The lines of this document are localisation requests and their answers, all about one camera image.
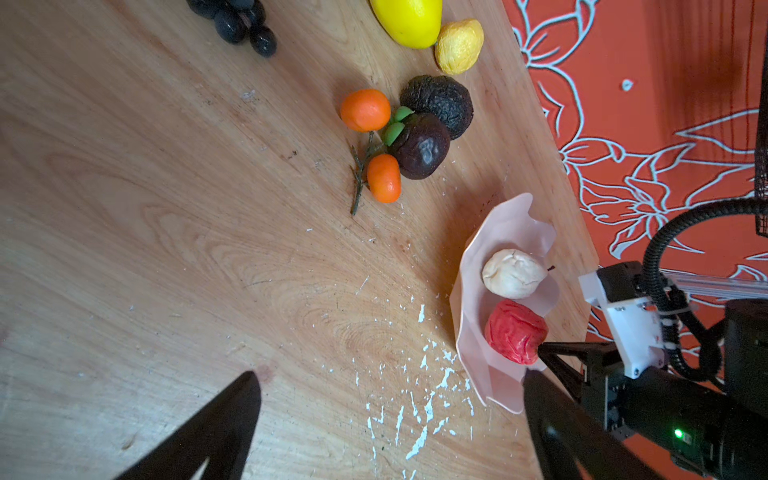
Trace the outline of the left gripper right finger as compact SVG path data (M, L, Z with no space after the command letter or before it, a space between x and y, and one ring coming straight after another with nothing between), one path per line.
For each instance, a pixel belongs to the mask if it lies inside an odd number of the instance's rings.
M543 373L523 379L524 407L542 475L546 479L658 479L660 476Z

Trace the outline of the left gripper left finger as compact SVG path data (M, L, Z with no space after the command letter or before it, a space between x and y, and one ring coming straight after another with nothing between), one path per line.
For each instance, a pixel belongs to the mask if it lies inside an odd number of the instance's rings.
M240 479L261 409L256 374L246 371L120 479Z

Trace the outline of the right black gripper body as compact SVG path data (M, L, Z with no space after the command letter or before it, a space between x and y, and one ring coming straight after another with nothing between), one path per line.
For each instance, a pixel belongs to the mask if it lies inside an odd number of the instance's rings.
M630 379L612 343L546 342L539 357L557 387L621 443L638 434L678 466L715 479L766 478L764 364L727 367L726 390L717 392L663 369Z

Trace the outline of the pink scalloped fruit bowl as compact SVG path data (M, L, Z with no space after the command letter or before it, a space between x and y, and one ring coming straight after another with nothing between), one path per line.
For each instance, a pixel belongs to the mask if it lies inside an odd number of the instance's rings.
M554 227L530 215L533 195L522 193L493 207L469 237L449 296L458 360L482 405L524 411L523 379L546 369L536 348L548 334L544 318L560 289L551 272L521 299L510 300L486 286L483 271L498 253L515 250L547 268Z

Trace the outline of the red wrinkled strawberry fruit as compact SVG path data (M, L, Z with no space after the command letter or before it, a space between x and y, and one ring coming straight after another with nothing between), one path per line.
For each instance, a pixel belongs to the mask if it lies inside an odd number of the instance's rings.
M513 300L499 302L484 327L489 346L504 358L521 365L538 360L538 348L549 328L543 317Z

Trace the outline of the beige garlic-like fruit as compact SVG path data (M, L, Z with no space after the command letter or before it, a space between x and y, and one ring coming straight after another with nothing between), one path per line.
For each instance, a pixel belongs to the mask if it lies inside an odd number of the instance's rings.
M531 296L554 269L539 257L508 248L491 255L481 270L481 278L491 293L519 300Z

